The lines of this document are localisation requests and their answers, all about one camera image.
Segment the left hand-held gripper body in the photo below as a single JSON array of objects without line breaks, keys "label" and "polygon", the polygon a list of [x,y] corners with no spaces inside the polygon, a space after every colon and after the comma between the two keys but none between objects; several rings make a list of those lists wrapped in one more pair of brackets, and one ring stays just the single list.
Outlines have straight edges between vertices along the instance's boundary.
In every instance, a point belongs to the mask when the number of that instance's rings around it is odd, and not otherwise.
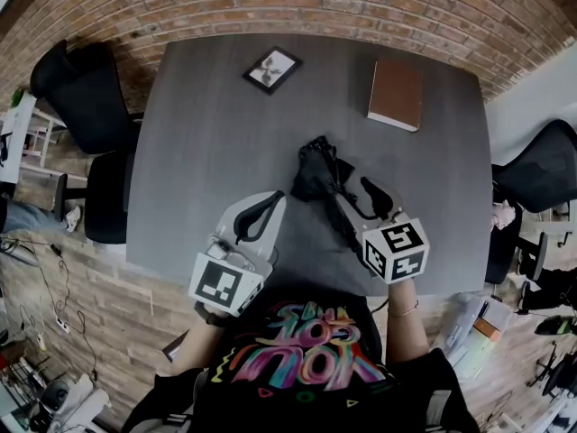
[{"label": "left hand-held gripper body", "polygon": [[[244,208],[241,201],[222,214],[215,231],[208,237],[206,250],[199,253],[195,261],[188,295],[197,301],[197,312],[206,317],[210,316],[206,306],[239,317],[274,271],[273,257],[287,198],[285,196],[277,205],[259,240],[236,244],[233,224]],[[259,220],[251,227],[252,235],[260,224]]]}]

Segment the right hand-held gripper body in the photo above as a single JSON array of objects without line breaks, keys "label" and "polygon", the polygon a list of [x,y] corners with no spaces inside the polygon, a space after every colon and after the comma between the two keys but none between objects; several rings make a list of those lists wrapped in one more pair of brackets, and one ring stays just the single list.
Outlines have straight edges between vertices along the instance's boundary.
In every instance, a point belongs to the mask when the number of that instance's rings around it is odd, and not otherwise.
[{"label": "right hand-held gripper body", "polygon": [[417,218],[411,218],[402,207],[402,198],[391,189],[388,218],[366,216],[366,229],[354,238],[361,247],[361,262],[386,284],[398,283],[424,272],[429,254],[425,230]]}]

